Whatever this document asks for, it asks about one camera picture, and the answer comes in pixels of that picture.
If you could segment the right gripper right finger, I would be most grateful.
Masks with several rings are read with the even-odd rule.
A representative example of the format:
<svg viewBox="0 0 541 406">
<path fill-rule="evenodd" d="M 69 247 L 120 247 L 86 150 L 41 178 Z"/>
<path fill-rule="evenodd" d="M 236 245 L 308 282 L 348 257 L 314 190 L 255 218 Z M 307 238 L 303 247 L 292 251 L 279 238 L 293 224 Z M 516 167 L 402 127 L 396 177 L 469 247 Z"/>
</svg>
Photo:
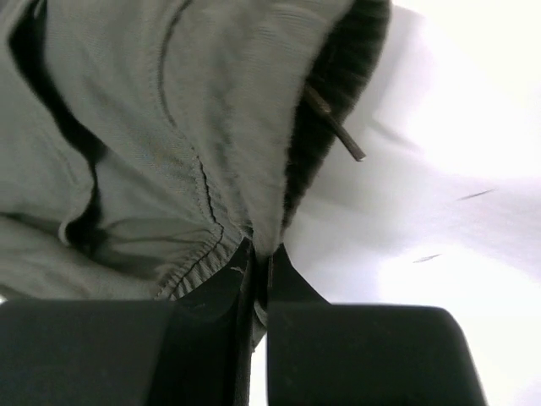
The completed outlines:
<svg viewBox="0 0 541 406">
<path fill-rule="evenodd" d="M 271 405 L 485 404 L 466 338 L 444 309 L 331 304 L 284 248 L 268 270 Z"/>
</svg>

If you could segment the olive green shorts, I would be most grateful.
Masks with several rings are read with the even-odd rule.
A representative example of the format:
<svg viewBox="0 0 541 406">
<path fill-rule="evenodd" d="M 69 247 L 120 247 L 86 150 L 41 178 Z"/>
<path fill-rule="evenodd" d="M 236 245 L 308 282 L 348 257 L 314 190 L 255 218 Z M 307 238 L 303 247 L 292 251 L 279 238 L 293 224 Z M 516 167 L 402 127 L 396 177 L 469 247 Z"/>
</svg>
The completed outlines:
<svg viewBox="0 0 541 406">
<path fill-rule="evenodd" d="M 179 299 L 277 249 L 387 1 L 4 1 L 1 294 Z"/>
</svg>

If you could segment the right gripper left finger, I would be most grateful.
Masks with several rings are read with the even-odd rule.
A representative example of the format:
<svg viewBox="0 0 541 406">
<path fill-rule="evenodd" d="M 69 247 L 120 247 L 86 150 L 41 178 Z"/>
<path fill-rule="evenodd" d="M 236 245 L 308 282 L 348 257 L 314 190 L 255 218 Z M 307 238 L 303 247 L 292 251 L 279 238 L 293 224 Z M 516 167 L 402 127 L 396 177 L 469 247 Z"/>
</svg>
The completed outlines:
<svg viewBox="0 0 541 406">
<path fill-rule="evenodd" d="M 245 405 L 252 248 L 176 301 L 1 307 L 4 405 Z"/>
</svg>

